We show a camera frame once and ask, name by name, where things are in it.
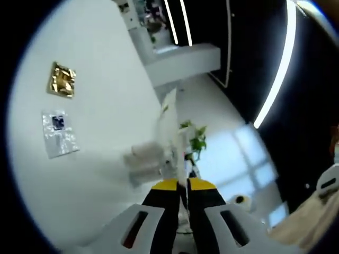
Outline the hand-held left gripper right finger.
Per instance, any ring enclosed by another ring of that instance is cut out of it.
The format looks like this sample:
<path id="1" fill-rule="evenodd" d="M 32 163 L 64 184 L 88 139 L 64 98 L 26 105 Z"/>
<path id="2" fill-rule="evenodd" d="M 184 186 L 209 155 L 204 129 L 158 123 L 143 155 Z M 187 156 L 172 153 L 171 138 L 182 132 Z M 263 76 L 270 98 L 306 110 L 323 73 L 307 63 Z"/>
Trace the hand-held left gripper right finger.
<path id="1" fill-rule="evenodd" d="M 268 253 L 264 225 L 241 206 L 226 203 L 214 184 L 189 178 L 187 196 L 198 253 Z"/>

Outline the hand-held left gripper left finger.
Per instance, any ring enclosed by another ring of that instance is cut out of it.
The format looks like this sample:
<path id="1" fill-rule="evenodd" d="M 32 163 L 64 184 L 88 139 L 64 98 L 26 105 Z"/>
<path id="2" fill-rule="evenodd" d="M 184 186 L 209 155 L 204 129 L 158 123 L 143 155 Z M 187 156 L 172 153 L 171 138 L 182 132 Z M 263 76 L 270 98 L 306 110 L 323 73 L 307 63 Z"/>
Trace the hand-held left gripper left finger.
<path id="1" fill-rule="evenodd" d="M 108 223 L 88 253 L 171 253 L 178 225 L 177 179 L 155 184 L 142 204 L 134 204 Z"/>

